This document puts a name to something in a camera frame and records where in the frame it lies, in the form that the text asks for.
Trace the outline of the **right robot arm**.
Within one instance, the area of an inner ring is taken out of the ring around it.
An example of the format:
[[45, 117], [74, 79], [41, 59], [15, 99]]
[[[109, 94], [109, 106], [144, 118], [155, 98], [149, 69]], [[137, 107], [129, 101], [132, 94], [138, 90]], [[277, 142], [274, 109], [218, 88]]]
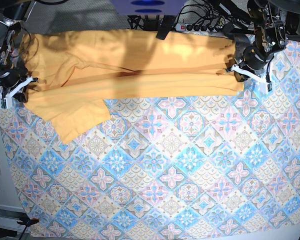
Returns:
[[20, 54], [25, 50], [15, 53], [15, 40], [25, 30], [22, 22], [28, 19], [29, 9], [34, 5], [25, 1], [0, 10], [3, 14], [0, 20], [0, 109], [12, 108], [13, 100], [26, 103], [27, 86], [38, 82], [24, 63], [18, 63]]

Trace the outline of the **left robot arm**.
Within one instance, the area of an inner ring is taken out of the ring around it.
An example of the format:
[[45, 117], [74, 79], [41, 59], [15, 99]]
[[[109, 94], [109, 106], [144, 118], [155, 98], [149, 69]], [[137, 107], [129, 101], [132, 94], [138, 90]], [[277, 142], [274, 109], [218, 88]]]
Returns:
[[246, 46], [235, 64], [226, 71], [234, 72], [237, 81], [254, 80], [263, 94], [272, 90], [270, 63], [276, 53], [287, 45], [286, 29], [280, 9], [268, 0], [249, 0], [248, 12], [235, 6], [231, 0], [212, 0], [211, 5], [232, 23], [246, 29], [243, 24], [253, 24], [254, 42]]

